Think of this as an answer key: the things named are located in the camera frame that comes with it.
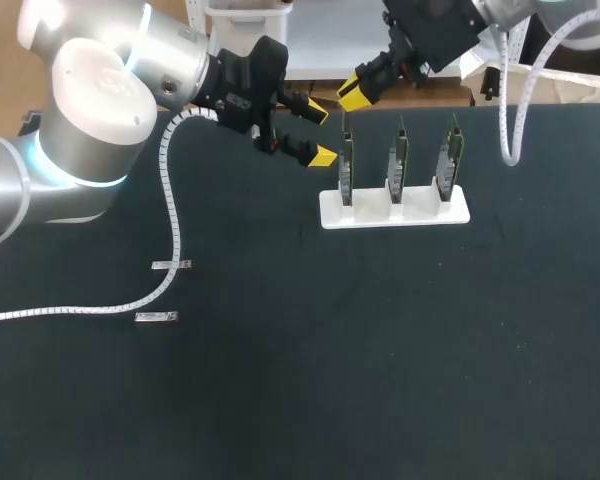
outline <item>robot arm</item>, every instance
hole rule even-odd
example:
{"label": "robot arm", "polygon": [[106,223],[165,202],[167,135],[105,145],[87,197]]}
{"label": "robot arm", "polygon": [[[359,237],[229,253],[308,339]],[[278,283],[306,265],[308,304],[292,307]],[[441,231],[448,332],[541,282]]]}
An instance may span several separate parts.
{"label": "robot arm", "polygon": [[0,232],[101,215],[153,131],[156,105],[179,113],[195,101],[304,166],[336,158],[275,128],[278,102],[316,123],[327,113],[284,90],[287,50],[271,39],[249,57],[216,58],[205,35],[143,0],[24,0],[18,40],[43,60],[50,88],[40,129],[0,139]]}
{"label": "robot arm", "polygon": [[360,65],[339,90],[346,111],[367,107],[400,78],[415,85],[439,72],[494,26],[506,32],[532,15],[532,0],[383,0],[389,51]]}
{"label": "robot arm", "polygon": [[205,35],[143,0],[25,0],[18,38],[47,64],[69,39],[97,40],[120,56],[162,107],[179,112],[193,102],[216,110],[220,125],[240,133],[255,126],[256,148],[281,150],[304,166],[330,165],[336,158],[274,127],[277,103],[315,123],[328,114],[306,95],[284,91],[288,52],[270,38],[248,57],[221,50],[216,58],[207,54]]}

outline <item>black table surface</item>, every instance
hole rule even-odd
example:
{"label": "black table surface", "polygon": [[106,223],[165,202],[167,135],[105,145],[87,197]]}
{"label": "black table surface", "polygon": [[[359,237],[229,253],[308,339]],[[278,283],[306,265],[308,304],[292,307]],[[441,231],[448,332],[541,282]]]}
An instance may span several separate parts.
{"label": "black table surface", "polygon": [[[382,185],[400,114],[430,182],[451,113],[355,116],[356,186]],[[325,231],[335,168],[181,127],[194,269],[149,309],[180,322],[0,324],[0,479],[600,479],[600,106],[534,108],[513,169],[495,110],[456,113],[470,224],[396,230]],[[339,146],[337,116],[280,122]],[[159,137],[102,218],[0,248],[0,311],[159,284]]]}

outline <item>wooden floor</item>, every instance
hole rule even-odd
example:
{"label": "wooden floor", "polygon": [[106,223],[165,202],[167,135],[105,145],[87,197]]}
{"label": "wooden floor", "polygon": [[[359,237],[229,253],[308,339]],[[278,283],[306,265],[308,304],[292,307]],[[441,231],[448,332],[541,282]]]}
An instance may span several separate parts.
{"label": "wooden floor", "polygon": [[[186,23],[184,0],[152,0],[158,9]],[[29,109],[44,106],[47,81],[42,62],[24,50],[17,41],[16,31],[21,0],[0,0],[0,136],[17,133],[22,115]],[[311,91],[327,106],[335,105],[335,91],[340,82],[294,83],[297,88]],[[401,86],[390,92],[381,108],[468,105],[469,93],[455,81],[431,82],[415,91]]]}

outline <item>white holder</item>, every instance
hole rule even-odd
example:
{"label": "white holder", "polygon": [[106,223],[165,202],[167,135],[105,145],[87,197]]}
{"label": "white holder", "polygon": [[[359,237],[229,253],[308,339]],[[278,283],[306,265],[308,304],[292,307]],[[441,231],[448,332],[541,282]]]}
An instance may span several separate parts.
{"label": "white holder", "polygon": [[433,178],[431,185],[405,187],[402,203],[391,203],[388,182],[384,188],[353,190],[353,206],[342,205],[339,190],[320,193],[322,227],[344,228],[412,227],[418,225],[453,225],[469,223],[471,215],[464,192],[454,186],[450,202],[440,200]]}

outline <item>white cable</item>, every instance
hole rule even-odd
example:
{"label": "white cable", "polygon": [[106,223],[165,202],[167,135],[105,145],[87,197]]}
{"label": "white cable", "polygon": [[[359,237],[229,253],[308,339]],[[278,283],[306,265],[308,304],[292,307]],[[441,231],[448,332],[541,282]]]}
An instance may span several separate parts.
{"label": "white cable", "polygon": [[22,159],[20,152],[11,143],[7,142],[4,138],[0,138],[0,145],[4,146],[13,157],[20,173],[20,189],[22,190],[22,196],[20,197],[20,207],[16,212],[16,216],[13,218],[11,225],[5,230],[0,236],[0,244],[9,238],[13,232],[22,224],[24,217],[26,217],[29,211],[29,205],[31,204],[31,179],[29,178],[29,172],[27,171],[27,165]]}
{"label": "white cable", "polygon": [[509,134],[507,131],[507,81],[509,74],[509,50],[507,42],[507,34],[500,34],[500,147],[502,150],[502,158],[509,166],[517,165],[520,161],[520,153],[522,151],[522,138],[524,134],[524,125],[527,119],[531,96],[535,89],[538,78],[547,64],[549,57],[553,54],[558,45],[565,38],[573,33],[578,28],[592,22],[600,22],[600,10],[589,10],[574,17],[564,24],[544,46],[540,55],[536,59],[531,72],[524,85],[522,97],[518,105],[516,114],[516,123],[513,132],[513,154],[509,150]]}
{"label": "white cable", "polygon": [[191,117],[205,117],[209,120],[217,121],[217,116],[214,111],[208,109],[194,108],[187,110],[177,115],[164,132],[162,141],[160,142],[160,177],[162,179],[162,188],[164,190],[165,200],[167,202],[167,210],[169,219],[171,220],[171,233],[173,236],[173,256],[172,267],[167,272],[167,276],[162,281],[160,286],[156,288],[146,297],[132,303],[117,305],[112,307],[44,307],[33,308],[29,310],[20,310],[16,312],[0,313],[0,321],[12,320],[16,318],[38,317],[44,315],[109,315],[115,313],[125,313],[145,307],[162,295],[173,282],[178,271],[178,263],[180,262],[180,225],[178,223],[178,214],[171,190],[171,181],[169,180],[168,171],[168,151],[169,143],[175,129],[186,119]]}

